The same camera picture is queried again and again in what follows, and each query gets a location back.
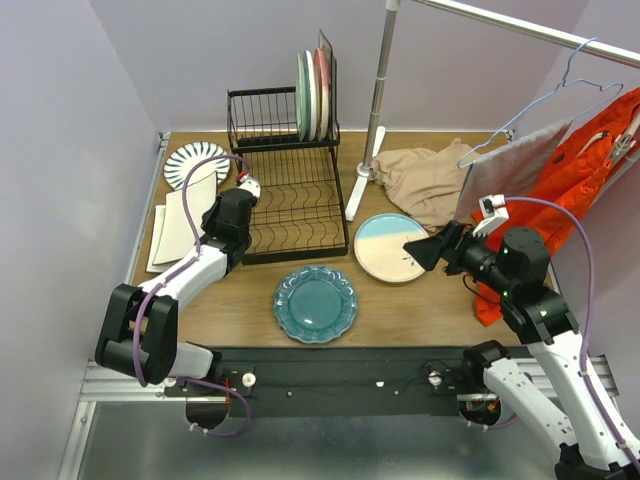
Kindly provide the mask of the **beige plate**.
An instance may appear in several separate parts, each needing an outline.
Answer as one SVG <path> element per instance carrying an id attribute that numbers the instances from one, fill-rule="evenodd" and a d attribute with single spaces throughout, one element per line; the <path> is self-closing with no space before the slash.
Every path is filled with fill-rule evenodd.
<path id="1" fill-rule="evenodd" d="M 408 283 L 425 270 L 404 250 L 408 242 L 429 237 L 412 218 L 397 214 L 378 214 L 367 219 L 354 239 L 354 252 L 361 268 L 386 283 Z"/>

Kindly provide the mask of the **teal scalloped plate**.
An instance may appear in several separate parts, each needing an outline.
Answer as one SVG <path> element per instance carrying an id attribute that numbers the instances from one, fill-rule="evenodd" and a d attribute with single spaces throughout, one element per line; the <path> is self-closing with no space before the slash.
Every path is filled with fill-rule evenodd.
<path id="1" fill-rule="evenodd" d="M 284 333 L 303 344 L 326 344 L 354 324 L 357 293 L 347 276 L 323 265 L 302 267 L 278 285 L 273 314 Z"/>

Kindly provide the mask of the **mint green plate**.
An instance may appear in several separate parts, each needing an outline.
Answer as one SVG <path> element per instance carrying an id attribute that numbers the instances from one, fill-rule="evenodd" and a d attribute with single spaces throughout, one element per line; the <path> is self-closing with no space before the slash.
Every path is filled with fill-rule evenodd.
<path id="1" fill-rule="evenodd" d="M 296 118 L 298 137 L 303 141 L 307 134 L 307 100 L 305 85 L 304 60 L 300 54 L 297 55 L 297 82 L 296 82 Z"/>

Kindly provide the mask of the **white blue striped plate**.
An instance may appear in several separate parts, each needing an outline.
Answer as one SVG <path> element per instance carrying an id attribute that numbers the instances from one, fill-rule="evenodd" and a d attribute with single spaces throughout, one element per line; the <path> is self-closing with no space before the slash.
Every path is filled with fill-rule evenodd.
<path id="1" fill-rule="evenodd" d="M 217 184 L 220 185 L 227 178 L 231 167 L 230 159 L 226 155 L 227 152 L 216 143 L 198 141 L 183 145 L 171 153 L 165 161 L 164 178 L 173 190 L 180 190 L 187 174 L 196 164 L 211 157 L 217 157 L 217 160 L 200 167 L 192 175 L 190 182 L 195 183 L 214 175 Z"/>

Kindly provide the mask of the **large white black-rimmed plate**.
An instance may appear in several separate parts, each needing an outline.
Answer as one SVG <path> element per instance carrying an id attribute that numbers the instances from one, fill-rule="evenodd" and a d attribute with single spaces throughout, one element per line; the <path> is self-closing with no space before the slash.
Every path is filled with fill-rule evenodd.
<path id="1" fill-rule="evenodd" d="M 162 230 L 164 227 L 165 210 L 165 205 L 155 206 L 151 243 L 145 268 L 146 273 L 161 273 L 167 270 L 170 266 L 169 263 L 155 263 L 155 257 L 159 248 Z"/>

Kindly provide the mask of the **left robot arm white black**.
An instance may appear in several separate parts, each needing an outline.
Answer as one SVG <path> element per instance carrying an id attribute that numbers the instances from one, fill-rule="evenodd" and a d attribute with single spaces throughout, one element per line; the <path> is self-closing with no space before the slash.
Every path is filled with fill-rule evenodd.
<path id="1" fill-rule="evenodd" d="M 202 216 L 203 235 L 182 260 L 150 281 L 113 290 L 94 354 L 98 365 L 143 386 L 187 378 L 201 395 L 220 387 L 216 354 L 180 342 L 178 317 L 206 287 L 240 263 L 251 244 L 251 212 L 259 198 L 260 186 L 251 177 L 218 194 Z"/>

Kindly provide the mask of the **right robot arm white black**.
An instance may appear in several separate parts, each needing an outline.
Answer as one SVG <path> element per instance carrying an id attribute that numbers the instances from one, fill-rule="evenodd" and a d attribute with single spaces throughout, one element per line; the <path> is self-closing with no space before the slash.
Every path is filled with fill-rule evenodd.
<path id="1" fill-rule="evenodd" d="M 557 478 L 638 478 L 639 441 L 582 353 L 585 328 L 545 282 L 550 255 L 538 232 L 512 228 L 493 251 L 469 226 L 451 221 L 436 236 L 403 248 L 426 271 L 445 261 L 447 275 L 467 273 L 499 295 L 503 320 L 558 400 L 545 396 L 497 341 L 464 352 L 460 379 L 467 389 L 488 389 L 509 406 L 547 447 Z"/>

